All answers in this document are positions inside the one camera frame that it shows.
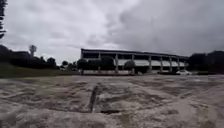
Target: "crack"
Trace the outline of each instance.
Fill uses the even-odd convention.
[[[95,86],[93,88],[93,91],[92,91],[92,94],[91,94],[91,97],[90,97],[90,101],[89,101],[89,111],[90,111],[90,113],[92,113],[93,110],[94,110],[94,106],[95,106],[95,103],[96,103],[98,90],[99,90],[98,86]]]

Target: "column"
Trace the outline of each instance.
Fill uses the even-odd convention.
[[[170,57],[170,72],[173,71],[173,63],[172,63],[172,58]]]
[[[118,74],[118,54],[115,56],[115,73]]]
[[[178,64],[177,70],[179,71],[180,70],[180,59],[179,58],[177,58],[177,64]]]
[[[163,57],[162,56],[160,57],[160,64],[161,64],[160,72],[163,72]]]
[[[131,60],[135,61],[135,55],[134,54],[132,55]],[[131,74],[135,74],[135,68],[131,69]]]
[[[149,73],[151,73],[152,72],[152,57],[151,56],[149,56]]]
[[[186,70],[187,69],[187,61],[185,60],[184,61],[184,70]]]
[[[98,55],[98,59],[101,60],[101,53],[99,53],[99,55]],[[98,73],[101,73],[100,65],[99,65],[99,67],[98,67]]]

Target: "treeline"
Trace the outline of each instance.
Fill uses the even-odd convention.
[[[35,69],[57,68],[54,58],[45,61],[43,57],[31,56],[27,51],[12,51],[3,45],[0,45],[0,62]]]
[[[189,58],[189,70],[224,73],[224,52],[195,53]]]

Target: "stain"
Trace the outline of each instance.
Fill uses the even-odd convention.
[[[200,128],[216,128],[216,125],[211,121],[206,121],[205,123],[201,124]]]

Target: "car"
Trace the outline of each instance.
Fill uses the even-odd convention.
[[[180,70],[176,74],[178,74],[178,75],[192,75],[192,73],[187,71],[187,70]]]

